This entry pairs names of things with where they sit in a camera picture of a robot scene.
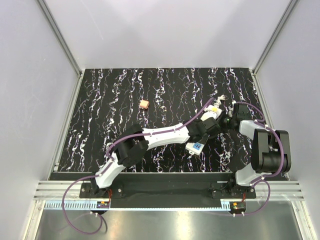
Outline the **white power strip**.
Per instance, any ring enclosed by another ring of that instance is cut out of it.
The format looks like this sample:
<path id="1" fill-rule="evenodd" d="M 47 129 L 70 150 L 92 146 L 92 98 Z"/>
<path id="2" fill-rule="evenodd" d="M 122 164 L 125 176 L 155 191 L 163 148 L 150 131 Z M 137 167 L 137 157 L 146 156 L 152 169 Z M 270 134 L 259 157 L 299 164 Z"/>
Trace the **white power strip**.
<path id="1" fill-rule="evenodd" d="M 213 106 L 213 105 L 209 105 L 208 107 L 206 107 L 204 109 L 204 113 L 205 111 L 213 111 L 216 112 L 219 108 L 217 106 Z M 204 148 L 205 144 L 201 144 L 201 143 L 191 143 L 191 142 L 187 142 L 185 149 L 191 154 L 191 155 L 197 155 L 199 156 Z"/>

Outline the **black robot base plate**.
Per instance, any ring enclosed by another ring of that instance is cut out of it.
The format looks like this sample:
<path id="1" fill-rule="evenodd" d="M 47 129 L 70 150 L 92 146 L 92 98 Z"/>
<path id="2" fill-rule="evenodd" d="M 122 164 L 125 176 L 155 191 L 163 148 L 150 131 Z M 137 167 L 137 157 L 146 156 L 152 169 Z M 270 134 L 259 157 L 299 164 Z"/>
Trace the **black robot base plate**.
<path id="1" fill-rule="evenodd" d="M 164 211 L 230 209 L 231 202 L 258 200 L 282 192 L 284 174 L 267 178 L 268 185 L 237 186 L 232 173 L 120 173 L 112 185 L 94 190 L 89 180 L 74 185 L 55 182 L 47 207 L 66 210 Z"/>

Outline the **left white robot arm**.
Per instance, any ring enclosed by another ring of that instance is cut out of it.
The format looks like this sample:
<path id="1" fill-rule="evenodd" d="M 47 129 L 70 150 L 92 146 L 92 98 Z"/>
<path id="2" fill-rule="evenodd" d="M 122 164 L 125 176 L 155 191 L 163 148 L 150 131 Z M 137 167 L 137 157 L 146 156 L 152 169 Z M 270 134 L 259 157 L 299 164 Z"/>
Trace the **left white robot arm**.
<path id="1" fill-rule="evenodd" d="M 185 144 L 185 149 L 190 155 L 198 156 L 208 139 L 216 137 L 220 130 L 221 127 L 214 117 L 154 129 L 141 128 L 134 124 L 107 150 L 107 162 L 96 173 L 90 192 L 97 198 L 103 198 L 118 174 L 125 168 L 139 163 L 151 149 L 171 144 Z"/>

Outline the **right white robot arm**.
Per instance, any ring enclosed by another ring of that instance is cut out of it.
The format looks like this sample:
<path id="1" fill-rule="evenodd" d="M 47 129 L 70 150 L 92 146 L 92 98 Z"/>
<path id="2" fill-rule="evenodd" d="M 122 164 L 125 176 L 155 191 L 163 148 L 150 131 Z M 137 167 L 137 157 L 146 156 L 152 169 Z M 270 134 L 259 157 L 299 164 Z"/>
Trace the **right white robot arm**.
<path id="1" fill-rule="evenodd" d="M 292 160 L 287 131 L 272 129 L 258 120 L 241 119 L 238 115 L 224 115 L 218 122 L 223 130 L 238 131 L 252 140 L 250 163 L 233 173 L 227 182 L 230 197 L 239 198 L 245 187 L 289 172 Z"/>

